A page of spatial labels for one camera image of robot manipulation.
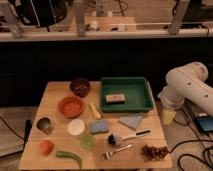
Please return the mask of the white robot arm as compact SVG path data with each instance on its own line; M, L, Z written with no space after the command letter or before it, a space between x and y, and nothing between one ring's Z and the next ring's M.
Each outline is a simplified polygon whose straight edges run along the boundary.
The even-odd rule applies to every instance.
M167 85L158 94L164 125L171 123L186 99L213 116L213 87L205 83L207 78L208 69L201 62L173 68L166 74Z

